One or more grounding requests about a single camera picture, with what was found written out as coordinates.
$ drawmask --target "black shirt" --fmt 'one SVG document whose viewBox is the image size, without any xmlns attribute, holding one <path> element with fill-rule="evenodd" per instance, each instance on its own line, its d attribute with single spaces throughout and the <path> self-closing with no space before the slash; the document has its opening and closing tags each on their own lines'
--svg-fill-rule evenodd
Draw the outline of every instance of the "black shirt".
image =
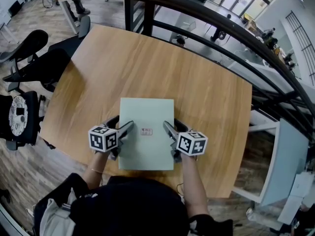
<svg viewBox="0 0 315 236">
<path fill-rule="evenodd" d="M 35 232 L 39 232 L 48 199 L 61 206 L 71 188 L 78 198 L 70 212 L 76 224 L 74 236 L 232 235 L 231 220 L 218 223 L 206 214 L 189 219 L 180 196 L 155 180 L 111 177 L 107 185 L 89 190 L 77 174 L 71 174 L 36 205 Z"/>
</svg>

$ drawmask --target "black and white marker cube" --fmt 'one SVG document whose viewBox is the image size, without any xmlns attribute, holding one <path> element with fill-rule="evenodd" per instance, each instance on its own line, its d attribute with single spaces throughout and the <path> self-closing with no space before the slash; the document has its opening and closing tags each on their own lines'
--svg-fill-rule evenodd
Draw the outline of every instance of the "black and white marker cube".
<svg viewBox="0 0 315 236">
<path fill-rule="evenodd" d="M 90 148 L 107 152 L 118 146 L 117 130 L 94 126 L 89 130 Z"/>
<path fill-rule="evenodd" d="M 202 155 L 206 151 L 208 138 L 201 132 L 179 133 L 176 149 L 189 155 Z"/>
</svg>

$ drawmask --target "wooden floor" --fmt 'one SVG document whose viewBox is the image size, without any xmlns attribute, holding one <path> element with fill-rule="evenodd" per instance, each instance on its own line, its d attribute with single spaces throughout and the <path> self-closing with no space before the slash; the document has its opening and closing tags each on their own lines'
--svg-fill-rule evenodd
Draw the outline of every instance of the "wooden floor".
<svg viewBox="0 0 315 236">
<path fill-rule="evenodd" d="M 248 133 L 243 160 L 235 186 L 260 195 L 272 157 L 275 136 L 265 132 Z"/>
<path fill-rule="evenodd" d="M 124 6 L 122 2 L 84 1 L 84 6 L 91 10 L 91 22 L 124 29 Z M 51 44 L 72 37 L 71 31 L 61 8 L 54 6 L 45 9 L 41 0 L 26 3 L 21 11 L 12 18 L 9 28 L 16 37 L 22 41 L 32 30 L 42 29 L 49 34 L 49 42 L 38 54 L 48 50 Z M 15 44 L 9 44 L 0 35 L 0 52 L 13 50 Z M 7 65 L 0 65 L 0 78 L 7 75 Z M 0 94 L 8 95 L 7 83 L 0 80 Z M 42 104 L 40 115 L 44 115 L 51 93 L 44 90 L 37 82 L 23 83 L 24 91 L 35 90 L 38 94 L 47 97 Z M 39 199 L 56 188 L 70 173 L 81 174 L 86 166 L 70 159 L 58 150 L 50 150 L 41 138 L 37 138 L 35 146 L 26 145 L 17 151 L 8 151 L 4 140 L 0 140 L 0 188 L 8 189 L 12 202 L 7 204 L 2 199 L 3 206 L 8 212 L 27 230 L 32 229 L 32 218 L 26 209 L 32 209 Z M 236 194 L 231 194 L 229 199 L 210 199 L 208 208 L 210 214 L 218 221 L 233 219 L 235 227 L 234 235 L 271 235 L 268 228 L 250 222 L 246 218 L 246 210 L 250 206 L 246 200 Z"/>
</svg>

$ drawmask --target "person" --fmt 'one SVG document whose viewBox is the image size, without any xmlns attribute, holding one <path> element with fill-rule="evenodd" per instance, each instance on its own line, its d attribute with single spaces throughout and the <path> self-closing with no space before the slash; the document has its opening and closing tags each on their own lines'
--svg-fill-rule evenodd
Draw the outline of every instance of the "person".
<svg viewBox="0 0 315 236">
<path fill-rule="evenodd" d="M 292 55 L 293 53 L 289 53 L 285 58 L 283 59 L 286 65 L 289 65 L 289 63 L 292 61 Z"/>
<path fill-rule="evenodd" d="M 81 0 L 72 0 L 72 1 L 73 1 L 74 5 L 75 5 L 75 8 L 76 8 L 76 11 L 77 11 L 78 15 L 88 15 L 88 14 L 90 14 L 91 11 L 89 9 L 86 9 L 86 8 L 83 7 L 83 4 L 82 4 Z M 75 26 L 79 27 L 80 26 L 80 21 L 74 15 L 74 13 L 72 12 L 69 2 L 65 1 L 65 5 L 67 6 L 67 8 L 69 10 L 70 16 L 73 19 Z"/>
<path fill-rule="evenodd" d="M 227 17 L 228 19 L 231 19 L 231 14 L 228 14 L 226 17 Z M 215 34 L 214 34 L 212 37 L 210 37 L 210 40 L 211 40 L 212 42 L 215 42 L 215 41 L 219 38 L 221 31 L 222 31 L 222 30 L 221 30 L 220 28 L 217 28 Z"/>
<path fill-rule="evenodd" d="M 10 193 L 8 190 L 0 189 L 0 197 L 4 197 L 8 203 L 10 203 Z"/>
<path fill-rule="evenodd" d="M 265 41 L 265 45 L 271 50 L 273 51 L 275 48 L 275 45 L 277 44 L 278 40 L 276 38 L 269 38 L 268 40 Z"/>
<path fill-rule="evenodd" d="M 99 187 L 109 153 L 97 152 L 83 177 L 72 173 L 34 208 L 36 235 L 225 235 L 233 221 L 216 222 L 195 157 L 182 154 L 183 192 L 145 178 L 110 177 Z"/>
<path fill-rule="evenodd" d="M 275 30 L 276 30 L 276 28 L 266 29 L 266 30 L 264 30 L 264 33 L 268 34 L 268 33 L 272 32 L 272 34 L 273 34 L 273 33 L 275 33 Z"/>
<path fill-rule="evenodd" d="M 178 36 L 176 39 L 176 42 L 179 46 L 184 47 L 185 46 L 185 40 L 183 36 Z"/>
<path fill-rule="evenodd" d="M 266 41 L 268 39 L 270 39 L 272 37 L 272 35 L 275 33 L 275 28 L 272 28 L 272 29 L 267 29 L 267 30 L 264 30 L 264 33 L 263 35 L 261 36 L 261 38 Z"/>
</svg>

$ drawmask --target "black chair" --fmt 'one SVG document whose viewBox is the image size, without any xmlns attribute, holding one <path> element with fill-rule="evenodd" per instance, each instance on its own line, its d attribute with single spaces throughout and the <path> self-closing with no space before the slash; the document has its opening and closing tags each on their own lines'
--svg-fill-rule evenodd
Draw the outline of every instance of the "black chair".
<svg viewBox="0 0 315 236">
<path fill-rule="evenodd" d="M 10 61 L 17 67 L 17 63 L 28 59 L 32 62 L 38 58 L 36 53 L 41 50 L 48 42 L 48 34 L 43 30 L 37 29 L 32 31 L 26 39 L 12 52 L 3 52 L 0 54 L 0 63 Z"/>
<path fill-rule="evenodd" d="M 74 52 L 89 33 L 90 26 L 90 17 L 83 17 L 77 36 L 50 46 L 47 53 L 22 69 L 18 69 L 17 66 L 15 71 L 11 69 L 11 74 L 3 78 L 6 82 L 12 82 L 8 91 L 19 91 L 20 82 L 40 81 L 46 90 L 53 92 Z"/>
<path fill-rule="evenodd" d="M 37 134 L 40 131 L 39 123 L 44 117 L 39 117 L 40 102 L 45 100 L 44 96 L 37 98 L 35 91 L 29 91 L 20 95 L 25 99 L 28 108 L 28 120 L 25 130 L 21 135 L 15 136 L 9 125 L 9 112 L 12 105 L 12 96 L 0 95 L 0 138 L 6 140 L 6 146 L 9 150 L 17 150 L 25 144 L 34 145 L 36 143 Z"/>
<path fill-rule="evenodd" d="M 64 41 L 61 41 L 57 44 L 51 45 L 48 48 L 48 51 L 54 49 L 64 49 L 69 57 L 72 57 L 75 51 L 78 49 L 79 45 L 85 38 L 85 36 L 89 33 L 91 28 L 91 19 L 89 16 L 84 16 L 80 21 L 80 29 L 79 34 L 77 36 L 68 38 Z"/>
</svg>

